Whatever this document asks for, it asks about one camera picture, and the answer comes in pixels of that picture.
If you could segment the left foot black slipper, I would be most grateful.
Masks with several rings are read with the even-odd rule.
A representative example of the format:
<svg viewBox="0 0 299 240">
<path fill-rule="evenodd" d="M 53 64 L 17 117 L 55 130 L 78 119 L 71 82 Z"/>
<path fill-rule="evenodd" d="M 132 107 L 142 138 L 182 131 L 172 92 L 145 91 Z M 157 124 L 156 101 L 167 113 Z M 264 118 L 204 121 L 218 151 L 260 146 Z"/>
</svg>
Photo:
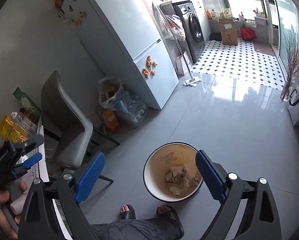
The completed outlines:
<svg viewBox="0 0 299 240">
<path fill-rule="evenodd" d="M 120 207 L 119 219 L 136 219 L 135 210 L 132 205 L 124 204 Z"/>
</svg>

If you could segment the grey dining chair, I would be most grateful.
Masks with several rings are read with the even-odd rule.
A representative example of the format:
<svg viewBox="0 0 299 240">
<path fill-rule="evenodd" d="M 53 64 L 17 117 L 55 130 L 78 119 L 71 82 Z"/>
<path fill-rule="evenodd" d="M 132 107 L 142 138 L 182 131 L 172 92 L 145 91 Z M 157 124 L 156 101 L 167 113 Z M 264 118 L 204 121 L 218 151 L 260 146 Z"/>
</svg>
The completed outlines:
<svg viewBox="0 0 299 240">
<path fill-rule="evenodd" d="M 85 157 L 91 155 L 88 151 L 89 145 L 98 145 L 92 139 L 94 134 L 97 133 L 116 145 L 120 144 L 96 128 L 92 121 L 83 114 L 66 92 L 60 74 L 56 70 L 41 89 L 41 107 L 44 115 L 61 133 L 58 136 L 44 129 L 44 134 L 57 142 L 53 163 L 60 168 L 61 175 L 73 173 L 82 165 Z"/>
</svg>

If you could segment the red bag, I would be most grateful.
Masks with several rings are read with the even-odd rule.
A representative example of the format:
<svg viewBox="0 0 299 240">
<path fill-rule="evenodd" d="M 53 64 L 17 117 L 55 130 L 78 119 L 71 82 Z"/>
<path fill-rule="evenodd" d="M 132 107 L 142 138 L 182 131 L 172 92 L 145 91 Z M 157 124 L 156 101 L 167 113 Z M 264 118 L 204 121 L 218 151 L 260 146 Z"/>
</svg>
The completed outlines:
<svg viewBox="0 0 299 240">
<path fill-rule="evenodd" d="M 257 38 L 256 33 L 253 29 L 248 27 L 241 28 L 241 38 L 245 41 L 252 41 Z"/>
</svg>

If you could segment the white floor mop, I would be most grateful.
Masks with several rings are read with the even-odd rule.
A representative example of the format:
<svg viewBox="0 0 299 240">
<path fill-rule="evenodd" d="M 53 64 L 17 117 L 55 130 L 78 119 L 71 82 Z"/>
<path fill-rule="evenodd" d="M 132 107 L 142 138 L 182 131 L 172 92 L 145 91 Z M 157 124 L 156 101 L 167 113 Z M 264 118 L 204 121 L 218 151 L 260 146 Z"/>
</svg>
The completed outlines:
<svg viewBox="0 0 299 240">
<path fill-rule="evenodd" d="M 154 6 L 153 4 L 152 7 L 154 17 L 160 28 L 160 33 L 163 37 L 164 44 L 167 47 L 176 74 L 179 77 L 188 77 L 188 79 L 184 81 L 183 86 L 195 87 L 201 82 L 201 79 L 192 75 L 192 72 L 190 71 L 190 56 L 181 47 L 181 42 L 185 42 L 185 29 L 181 24 L 181 19 L 175 14 L 164 14 L 160 5 Z"/>
</svg>

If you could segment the clear plastic jar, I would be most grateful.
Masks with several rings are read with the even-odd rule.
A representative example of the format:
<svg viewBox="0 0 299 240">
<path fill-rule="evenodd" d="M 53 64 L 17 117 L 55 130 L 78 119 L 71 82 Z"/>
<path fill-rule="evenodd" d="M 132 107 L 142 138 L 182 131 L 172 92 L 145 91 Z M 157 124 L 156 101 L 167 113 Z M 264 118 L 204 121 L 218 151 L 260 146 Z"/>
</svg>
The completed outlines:
<svg viewBox="0 0 299 240">
<path fill-rule="evenodd" d="M 13 127 L 23 136 L 33 136 L 37 134 L 37 126 L 24 114 L 18 112 L 11 113 Z"/>
</svg>

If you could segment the printed paper ball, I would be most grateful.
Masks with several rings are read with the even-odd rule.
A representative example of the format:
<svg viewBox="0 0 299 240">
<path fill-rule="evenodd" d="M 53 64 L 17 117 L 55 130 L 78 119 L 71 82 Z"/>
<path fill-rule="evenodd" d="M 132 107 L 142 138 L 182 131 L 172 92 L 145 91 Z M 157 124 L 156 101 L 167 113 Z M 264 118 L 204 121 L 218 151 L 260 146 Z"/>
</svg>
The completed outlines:
<svg viewBox="0 0 299 240">
<path fill-rule="evenodd" d="M 170 172 L 165 175 L 165 183 L 174 196 L 183 196 L 200 185 L 202 176 L 187 164 L 171 166 Z"/>
</svg>

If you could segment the plastic bag of bottles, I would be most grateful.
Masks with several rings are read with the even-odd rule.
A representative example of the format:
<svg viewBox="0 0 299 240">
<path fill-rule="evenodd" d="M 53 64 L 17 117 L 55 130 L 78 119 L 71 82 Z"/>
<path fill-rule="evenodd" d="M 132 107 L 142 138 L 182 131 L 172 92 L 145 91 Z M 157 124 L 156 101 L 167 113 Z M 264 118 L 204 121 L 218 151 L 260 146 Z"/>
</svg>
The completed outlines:
<svg viewBox="0 0 299 240">
<path fill-rule="evenodd" d="M 119 118 L 138 127 L 146 117 L 148 107 L 137 95 L 130 94 L 122 82 L 112 77 L 104 77 L 97 82 L 98 103 L 106 109 L 114 111 Z"/>
</svg>

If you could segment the orange carton box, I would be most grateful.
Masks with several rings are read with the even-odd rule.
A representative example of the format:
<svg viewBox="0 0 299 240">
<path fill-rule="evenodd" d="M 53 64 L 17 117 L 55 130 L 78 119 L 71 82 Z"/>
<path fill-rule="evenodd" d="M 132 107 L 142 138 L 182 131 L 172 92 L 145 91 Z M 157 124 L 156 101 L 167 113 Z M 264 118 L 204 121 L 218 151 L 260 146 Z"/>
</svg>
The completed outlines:
<svg viewBox="0 0 299 240">
<path fill-rule="evenodd" d="M 112 133 L 116 133 L 121 128 L 114 111 L 105 110 L 101 112 L 101 116 L 105 125 L 111 130 Z"/>
</svg>

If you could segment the foot black slipper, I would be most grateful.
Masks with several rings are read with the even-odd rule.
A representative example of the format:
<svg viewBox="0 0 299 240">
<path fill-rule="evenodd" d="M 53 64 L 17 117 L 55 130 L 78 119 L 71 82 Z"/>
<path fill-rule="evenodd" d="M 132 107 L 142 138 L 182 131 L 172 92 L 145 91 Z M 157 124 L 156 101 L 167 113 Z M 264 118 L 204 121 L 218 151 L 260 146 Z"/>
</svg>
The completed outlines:
<svg viewBox="0 0 299 240">
<path fill-rule="evenodd" d="M 119 219 L 136 219 L 135 210 L 132 205 L 124 204 L 120 207 Z"/>
<path fill-rule="evenodd" d="M 161 205 L 157 207 L 157 215 L 159 217 L 168 218 L 170 221 L 173 221 L 175 224 L 178 234 L 176 235 L 176 239 L 181 239 L 184 236 L 184 228 L 182 226 L 181 220 L 178 217 L 176 210 L 170 205 Z"/>
</svg>

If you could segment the large cardboard box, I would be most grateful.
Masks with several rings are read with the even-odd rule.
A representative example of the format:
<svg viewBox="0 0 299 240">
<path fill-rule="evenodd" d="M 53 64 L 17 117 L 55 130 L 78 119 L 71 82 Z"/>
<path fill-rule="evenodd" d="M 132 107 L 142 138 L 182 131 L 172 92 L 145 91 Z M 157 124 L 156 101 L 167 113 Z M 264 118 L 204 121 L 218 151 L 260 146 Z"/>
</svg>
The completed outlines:
<svg viewBox="0 0 299 240">
<path fill-rule="evenodd" d="M 236 24 L 233 19 L 218 19 L 222 43 L 224 45 L 238 45 Z"/>
</svg>

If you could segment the beige round trash bin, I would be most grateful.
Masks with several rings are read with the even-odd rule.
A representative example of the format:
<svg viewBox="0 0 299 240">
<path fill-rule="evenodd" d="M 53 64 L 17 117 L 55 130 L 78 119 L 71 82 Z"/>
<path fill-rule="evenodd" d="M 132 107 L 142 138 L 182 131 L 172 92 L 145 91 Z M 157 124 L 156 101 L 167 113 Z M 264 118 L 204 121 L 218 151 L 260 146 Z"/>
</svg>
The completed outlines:
<svg viewBox="0 0 299 240">
<path fill-rule="evenodd" d="M 157 148 L 143 168 L 145 188 L 157 200 L 177 203 L 192 197 L 203 183 L 196 167 L 197 150 L 184 142 Z"/>
</svg>

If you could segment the right foot black slipper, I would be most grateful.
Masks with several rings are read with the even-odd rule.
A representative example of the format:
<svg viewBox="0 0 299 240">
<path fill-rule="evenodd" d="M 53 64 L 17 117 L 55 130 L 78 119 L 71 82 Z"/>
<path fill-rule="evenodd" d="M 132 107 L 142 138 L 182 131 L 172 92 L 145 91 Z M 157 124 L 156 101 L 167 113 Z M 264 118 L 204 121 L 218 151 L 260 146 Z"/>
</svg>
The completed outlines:
<svg viewBox="0 0 299 240">
<path fill-rule="evenodd" d="M 157 207 L 157 215 L 159 217 L 168 218 L 170 221 L 173 221 L 175 224 L 178 234 L 176 235 L 176 239 L 181 239 L 184 236 L 184 228 L 182 226 L 181 220 L 178 217 L 176 210 L 170 205 L 161 205 Z"/>
</svg>

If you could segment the yellow snack bag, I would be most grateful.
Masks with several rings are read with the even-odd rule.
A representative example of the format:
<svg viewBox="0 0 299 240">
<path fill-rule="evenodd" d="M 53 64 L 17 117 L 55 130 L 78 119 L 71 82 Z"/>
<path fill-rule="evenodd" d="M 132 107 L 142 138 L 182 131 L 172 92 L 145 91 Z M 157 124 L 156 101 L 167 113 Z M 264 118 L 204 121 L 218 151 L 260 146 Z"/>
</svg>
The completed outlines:
<svg viewBox="0 0 299 240">
<path fill-rule="evenodd" d="M 0 137 L 4 141 L 11 140 L 12 142 L 25 142 L 28 139 L 27 133 L 14 127 L 14 122 L 10 116 L 4 115 L 0 124 Z"/>
</svg>

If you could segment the white bag on floor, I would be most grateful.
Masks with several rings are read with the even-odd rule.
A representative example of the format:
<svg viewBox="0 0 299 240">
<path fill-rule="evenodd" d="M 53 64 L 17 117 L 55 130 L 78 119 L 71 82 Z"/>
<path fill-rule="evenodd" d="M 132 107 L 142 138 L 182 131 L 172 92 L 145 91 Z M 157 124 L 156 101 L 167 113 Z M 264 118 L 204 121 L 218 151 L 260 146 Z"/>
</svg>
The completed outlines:
<svg viewBox="0 0 299 240">
<path fill-rule="evenodd" d="M 178 75 L 185 76 L 191 66 L 192 63 L 186 51 L 183 52 L 183 55 L 176 58 L 176 70 Z"/>
</svg>

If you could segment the glass vase with branches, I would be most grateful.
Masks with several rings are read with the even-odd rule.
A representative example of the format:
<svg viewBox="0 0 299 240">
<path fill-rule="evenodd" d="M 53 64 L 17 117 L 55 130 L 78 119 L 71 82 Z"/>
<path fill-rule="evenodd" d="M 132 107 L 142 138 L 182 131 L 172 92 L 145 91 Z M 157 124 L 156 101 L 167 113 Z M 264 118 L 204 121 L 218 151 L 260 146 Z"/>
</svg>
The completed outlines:
<svg viewBox="0 0 299 240">
<path fill-rule="evenodd" d="M 286 101 L 290 94 L 290 86 L 296 77 L 296 73 L 299 70 L 299 35 L 291 26 L 291 29 L 285 37 L 286 47 L 286 61 L 287 61 L 287 77 L 284 87 L 281 91 L 281 100 Z"/>
</svg>

